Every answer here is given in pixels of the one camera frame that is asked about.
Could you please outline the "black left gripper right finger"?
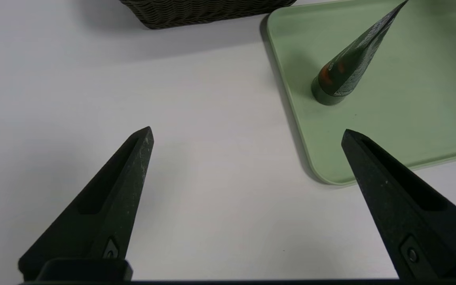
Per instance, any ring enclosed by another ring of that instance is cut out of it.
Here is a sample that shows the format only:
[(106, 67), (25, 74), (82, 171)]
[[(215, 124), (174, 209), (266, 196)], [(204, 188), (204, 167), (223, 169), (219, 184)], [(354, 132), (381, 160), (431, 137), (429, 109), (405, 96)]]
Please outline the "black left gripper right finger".
[(342, 149), (400, 279), (456, 279), (456, 206), (369, 137)]

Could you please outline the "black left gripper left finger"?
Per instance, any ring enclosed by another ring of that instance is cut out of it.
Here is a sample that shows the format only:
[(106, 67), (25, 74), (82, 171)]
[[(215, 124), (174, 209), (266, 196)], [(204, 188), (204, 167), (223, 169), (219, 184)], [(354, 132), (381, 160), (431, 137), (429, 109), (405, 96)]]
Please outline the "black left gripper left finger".
[(24, 279), (131, 279), (125, 259), (150, 162), (134, 132), (18, 261)]

